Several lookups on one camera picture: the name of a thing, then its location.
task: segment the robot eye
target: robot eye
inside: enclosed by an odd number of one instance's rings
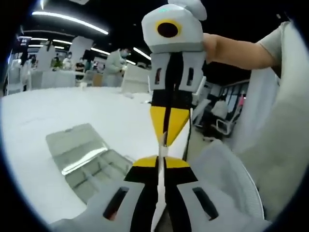
[[[180,34],[181,26],[173,20],[164,20],[157,24],[157,31],[165,38],[173,38]]]

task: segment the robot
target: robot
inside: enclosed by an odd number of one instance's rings
[[[206,53],[199,0],[169,0],[142,20],[152,51],[151,117],[159,144],[168,147],[190,118],[192,93],[202,80]],[[181,159],[152,156],[136,161],[123,181],[106,184],[74,219],[51,225],[58,232],[149,232],[164,168],[165,202],[174,232],[261,232],[269,222],[240,212],[230,196],[199,181]]]

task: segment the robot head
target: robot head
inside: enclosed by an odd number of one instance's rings
[[[144,40],[153,53],[202,51],[199,20],[206,18],[206,9],[199,0],[169,0],[142,20]]]

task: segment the yellow panel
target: yellow panel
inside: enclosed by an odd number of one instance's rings
[[[139,159],[138,161],[133,163],[134,167],[155,167],[157,156],[150,156],[146,158]]]
[[[178,159],[178,158],[174,158],[174,157],[165,157],[165,161],[166,161],[166,167],[167,168],[186,168],[186,167],[190,167],[190,165],[182,160],[182,159]]]
[[[182,28],[183,28],[183,27],[181,26],[181,24],[179,24],[178,22],[176,22],[176,21],[173,20],[173,19],[162,19],[162,20],[158,21],[158,22],[155,24],[155,30],[156,30],[156,31],[158,31],[158,27],[159,27],[160,24],[162,24],[162,23],[170,23],[170,24],[173,24],[173,25],[175,25],[175,26],[177,27],[177,30],[178,30],[177,35],[175,35],[174,37],[168,38],[168,39],[173,39],[173,38],[175,38],[176,36],[178,36],[178,35],[181,34]]]
[[[158,141],[161,141],[163,136],[163,125],[165,116],[165,107],[151,106],[150,115],[153,121],[155,134]],[[190,116],[189,110],[172,108],[169,117],[169,130],[167,137],[167,146],[172,145],[179,133],[184,128]]]

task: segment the human hand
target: human hand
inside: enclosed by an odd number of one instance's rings
[[[206,62],[209,64],[213,62],[216,55],[217,39],[216,35],[204,33],[203,45],[207,53]]]

